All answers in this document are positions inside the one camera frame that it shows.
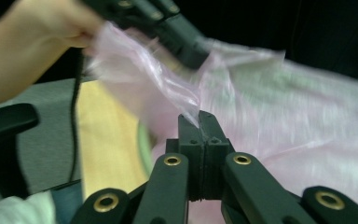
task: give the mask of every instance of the plastic bag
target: plastic bag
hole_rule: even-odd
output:
[[[199,71],[177,66],[175,75],[153,57],[167,63],[171,56],[155,41],[147,47],[107,24],[89,68],[158,137],[155,158],[166,138],[177,137],[177,116],[195,118],[200,108],[284,188],[301,195],[322,185],[358,202],[357,81],[290,63],[283,53],[212,40]],[[216,203],[202,204],[190,205],[190,223],[223,223]],[[212,217],[200,215],[205,206],[216,210]]]

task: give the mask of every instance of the yellow cloth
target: yellow cloth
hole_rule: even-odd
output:
[[[147,180],[138,153],[138,119],[98,81],[82,84],[77,120],[84,199],[105,188],[129,193]]]

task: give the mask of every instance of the hand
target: hand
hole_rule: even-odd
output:
[[[67,47],[85,48],[103,24],[80,0],[20,0],[47,35]]]

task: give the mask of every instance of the chair armrest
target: chair armrest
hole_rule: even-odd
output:
[[[33,128],[38,122],[36,110],[30,104],[9,105],[0,108],[0,142]]]

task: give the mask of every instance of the white sleeve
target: white sleeve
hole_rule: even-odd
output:
[[[9,197],[0,201],[0,224],[55,224],[51,193],[41,192],[23,200]]]

